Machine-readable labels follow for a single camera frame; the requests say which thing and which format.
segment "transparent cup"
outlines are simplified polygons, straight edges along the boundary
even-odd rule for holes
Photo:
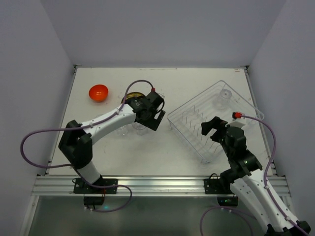
[[[144,134],[149,132],[149,129],[147,127],[145,127],[144,125],[139,124],[137,122],[132,123],[131,126],[136,130],[136,134],[137,135],[142,136],[142,135],[144,135]]]
[[[222,89],[214,100],[214,106],[218,110],[224,110],[228,107],[228,103],[232,97],[232,92],[228,89]]]
[[[127,133],[128,133],[128,127],[127,127],[127,125],[124,125],[124,126],[118,128],[118,129],[116,129],[116,134],[117,134],[118,136],[123,137],[123,136],[126,136]]]

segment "cable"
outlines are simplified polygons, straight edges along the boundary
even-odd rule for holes
[[[123,101],[122,101],[122,104],[121,106],[119,107],[119,109],[114,112],[112,115],[110,115],[109,117],[103,119],[103,120],[100,120],[98,122],[95,122],[92,124],[92,126],[95,126],[95,125],[99,125],[103,122],[106,122],[108,120],[110,120],[111,118],[113,118],[114,116],[118,115],[119,111],[122,110],[122,108],[124,107],[125,105],[125,101],[126,101],[126,97],[127,97],[127,94],[128,94],[128,91],[129,89],[131,88],[132,85],[138,83],[138,82],[145,82],[145,83],[148,83],[150,86],[151,86],[151,91],[154,91],[155,88],[153,87],[153,85],[151,84],[151,82],[147,81],[147,80],[136,80],[134,82],[132,82],[126,89],[126,92],[125,92],[125,95],[124,95],[124,98],[123,98]],[[25,155],[25,152],[24,152],[24,143],[25,141],[32,135],[34,134],[39,134],[39,133],[43,133],[43,132],[53,132],[53,131],[74,131],[74,130],[81,130],[81,129],[85,129],[85,128],[89,128],[91,127],[91,125],[86,125],[86,126],[80,126],[80,127],[75,127],[75,128],[57,128],[57,129],[40,129],[40,130],[36,130],[36,131],[33,131],[33,132],[30,132],[29,134],[27,134],[21,141],[21,144],[20,144],[20,152],[21,152],[21,156],[23,157],[23,159],[29,163],[30,165],[32,166],[35,166],[35,167],[39,167],[39,168],[44,168],[44,169],[52,169],[52,168],[59,168],[59,167],[65,167],[65,166],[72,166],[71,164],[63,164],[63,165],[56,165],[56,166],[44,166],[44,165],[39,165],[39,164],[36,164],[32,161],[30,161],[26,155]],[[79,175],[79,177],[85,182],[85,184],[89,185],[90,187],[93,187],[93,188],[99,188],[99,189],[106,189],[106,188],[113,188],[113,187],[124,187],[126,189],[129,190],[130,192],[130,196],[128,198],[128,200],[125,202],[125,204],[123,204],[122,206],[118,207],[118,208],[115,208],[115,209],[112,209],[112,210],[99,210],[99,209],[92,209],[92,208],[89,208],[89,206],[87,207],[89,210],[92,210],[92,211],[96,211],[96,212],[102,212],[102,213],[108,213],[108,212],[114,212],[114,211],[118,211],[120,209],[123,209],[124,207],[126,207],[130,201],[131,201],[131,198],[132,198],[132,190],[126,186],[126,185],[122,185],[122,184],[117,184],[117,185],[111,185],[111,186],[98,186],[98,185],[94,185],[94,184],[91,184],[89,183],[86,179],[83,178],[82,175],[80,175],[80,173],[74,169],[76,171],[76,173]]]
[[[218,175],[217,175],[216,173],[212,173],[212,174],[210,175],[209,179],[211,179],[211,178],[212,178],[212,176],[214,176],[214,175],[217,177],[217,179],[219,178],[219,177],[218,177]]]
[[[274,131],[272,130],[272,128],[266,124],[265,122],[263,122],[262,120],[258,119],[258,118],[255,118],[255,117],[249,117],[249,116],[245,116],[245,115],[241,115],[241,117],[244,117],[244,118],[248,118],[248,119],[253,119],[253,120],[256,120],[260,123],[262,123],[263,125],[265,125],[271,132],[272,134],[272,137],[273,137],[273,140],[274,140],[274,146],[273,146],[273,149],[272,149],[272,152],[271,152],[271,156],[270,156],[270,159],[267,163],[267,166],[266,166],[266,169],[265,169],[265,172],[264,172],[264,177],[263,177],[263,181],[264,181],[264,185],[265,185],[265,188],[271,198],[271,200],[274,202],[274,204],[276,205],[276,207],[278,208],[278,210],[281,212],[281,214],[287,218],[287,214],[281,209],[281,207],[279,206],[279,204],[277,203],[277,200],[275,199],[275,197],[272,195],[272,192],[270,191],[270,189],[267,187],[267,173],[268,173],[268,170],[271,166],[271,163],[273,162],[274,158],[275,158],[275,152],[276,152],[276,147],[277,147],[277,140],[276,140],[276,135],[274,133]],[[305,232],[300,226],[298,226],[293,220],[289,220],[289,222],[295,226],[299,231],[301,231],[304,235],[309,235],[307,232]]]
[[[238,210],[238,209],[234,209],[234,208],[228,207],[228,206],[213,206],[213,207],[209,208],[208,210],[206,210],[206,211],[202,214],[202,216],[201,216],[200,223],[199,223],[199,230],[200,230],[201,236],[203,236],[203,232],[202,232],[202,221],[203,221],[205,215],[206,215],[209,211],[214,210],[214,209],[219,209],[219,208],[220,208],[220,209],[231,210],[231,213],[240,216],[240,217],[246,222],[246,224],[248,225],[248,227],[249,227],[249,229],[250,229],[250,231],[251,231],[251,236],[254,235],[251,224],[250,224],[249,221],[242,215],[242,214],[245,214],[245,215],[247,215],[247,216],[252,217],[250,214],[248,214],[248,213],[245,212],[245,211]]]
[[[114,212],[114,211],[118,211],[118,210],[121,210],[123,208],[125,208],[131,201],[131,198],[132,198],[132,190],[126,186],[126,185],[122,185],[122,184],[116,184],[116,185],[110,185],[110,186],[98,186],[98,185],[94,185],[94,184],[91,184],[89,183],[76,169],[74,169],[76,171],[76,173],[78,174],[78,176],[83,180],[83,182],[85,184],[87,184],[88,186],[90,187],[93,187],[93,188],[99,188],[99,189],[106,189],[106,188],[115,188],[115,187],[123,187],[123,188],[126,188],[129,190],[130,192],[130,196],[128,198],[128,200],[120,207],[118,208],[115,208],[115,209],[112,209],[112,210],[99,210],[99,209],[92,209],[90,207],[87,207],[87,209],[91,210],[91,211],[96,211],[96,212],[101,212],[101,213],[109,213],[109,212]]]
[[[111,118],[113,118],[114,116],[118,115],[119,111],[122,110],[122,108],[124,107],[125,105],[125,101],[126,101],[126,97],[127,97],[127,94],[128,94],[128,91],[130,89],[130,87],[138,82],[145,82],[145,83],[148,83],[150,86],[151,86],[151,90],[155,90],[155,88],[153,87],[153,85],[151,84],[150,81],[147,81],[147,80],[136,80],[134,82],[132,82],[126,89],[126,92],[125,92],[125,95],[124,95],[124,98],[123,98],[123,101],[122,101],[122,105],[119,107],[119,109],[114,112],[112,115],[110,115],[109,117],[103,119],[103,120],[100,120],[98,122],[95,122],[92,124],[92,126],[95,126],[95,125],[99,125],[101,123],[104,123],[108,120],[110,120]],[[56,166],[44,166],[44,165],[39,165],[39,164],[36,164],[32,161],[30,161],[26,155],[25,155],[25,152],[24,152],[24,143],[25,141],[32,135],[34,134],[39,134],[39,133],[44,133],[44,132],[54,132],[54,131],[74,131],[74,130],[80,130],[80,129],[85,129],[85,128],[89,128],[91,127],[91,125],[86,125],[86,126],[81,126],[81,127],[75,127],[75,128],[56,128],[56,129],[39,129],[39,130],[35,130],[33,132],[30,132],[28,133],[21,141],[21,144],[20,144],[20,153],[21,153],[21,156],[23,157],[23,159],[29,163],[30,165],[32,166],[35,166],[35,167],[39,167],[39,168],[43,168],[43,169],[53,169],[53,168],[59,168],[59,167],[65,167],[65,166],[71,166],[71,164],[63,164],[63,165],[56,165]]]

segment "white table surface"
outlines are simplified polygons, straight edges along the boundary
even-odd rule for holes
[[[225,157],[217,158],[210,164],[201,163],[199,157],[193,155],[173,133],[167,115],[219,80],[226,81],[252,104],[243,69],[78,68],[62,126],[73,119],[77,122],[91,120],[118,107],[127,86],[139,79],[149,80],[156,91],[165,96],[166,115],[156,132],[150,130],[139,136],[130,127],[125,136],[112,132],[99,140],[93,146],[93,162],[99,172],[116,176],[209,176],[229,169]],[[102,103],[93,102],[88,95],[89,89],[96,84],[109,88],[109,95]],[[146,83],[138,83],[130,91],[147,94],[150,87]],[[248,148],[265,168],[268,156],[261,130],[256,125],[251,132],[254,138],[247,140]],[[65,163],[68,160],[56,146],[52,165]],[[74,175],[75,172],[64,167],[51,169],[49,174]]]

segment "red connector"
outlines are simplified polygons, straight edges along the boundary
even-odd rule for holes
[[[242,113],[240,112],[233,112],[232,118],[234,119],[240,119],[242,117]]]

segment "white wall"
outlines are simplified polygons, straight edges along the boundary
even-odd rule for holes
[[[28,132],[58,126],[72,65],[38,0],[0,1],[0,234],[16,236],[38,170],[22,160]],[[27,142],[28,156],[47,164],[56,134]]]
[[[315,229],[315,1],[288,0],[250,65],[258,107],[278,138],[300,219]]]
[[[41,0],[84,66],[249,65],[285,0]]]

